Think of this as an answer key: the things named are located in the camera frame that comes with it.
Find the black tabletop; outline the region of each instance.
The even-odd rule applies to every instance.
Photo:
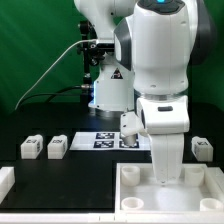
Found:
[[[214,146],[214,162],[224,168],[224,113],[209,104],[189,107],[191,130],[185,135],[184,162],[195,163],[191,138],[206,137]],[[0,167],[15,167],[16,184],[0,212],[114,212],[117,162],[151,162],[148,151],[70,151],[48,160],[47,144],[64,134],[69,145],[77,131],[119,131],[119,118],[88,113],[78,103],[34,103],[12,113],[0,128]],[[20,145],[41,134],[44,149],[37,160],[21,160]]]

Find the white cube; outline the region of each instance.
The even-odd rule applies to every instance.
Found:
[[[43,149],[43,137],[41,135],[29,136],[21,145],[22,159],[36,159]]]
[[[2,167],[0,170],[0,204],[15,183],[14,167]]]
[[[65,135],[55,136],[47,146],[48,159],[62,159],[68,149],[68,139]]]
[[[192,138],[192,152],[199,162],[213,161],[213,147],[206,138]]]

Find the green backdrop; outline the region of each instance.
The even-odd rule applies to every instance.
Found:
[[[224,110],[224,1],[205,2],[218,29],[218,43],[203,65],[189,69],[189,94],[193,102]],[[0,119],[68,46],[80,40],[77,25],[83,19],[73,0],[0,0]],[[82,75],[82,57],[73,50],[32,94],[80,84]]]

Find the white plastic block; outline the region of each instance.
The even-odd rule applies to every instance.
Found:
[[[213,147],[206,138],[192,138],[192,152],[199,162],[213,161]]]
[[[43,149],[43,137],[41,135],[29,136],[21,145],[22,159],[36,159]]]
[[[68,139],[65,135],[54,136],[47,146],[48,159],[62,159],[68,149]]]
[[[2,167],[0,170],[0,204],[15,183],[14,167]]]

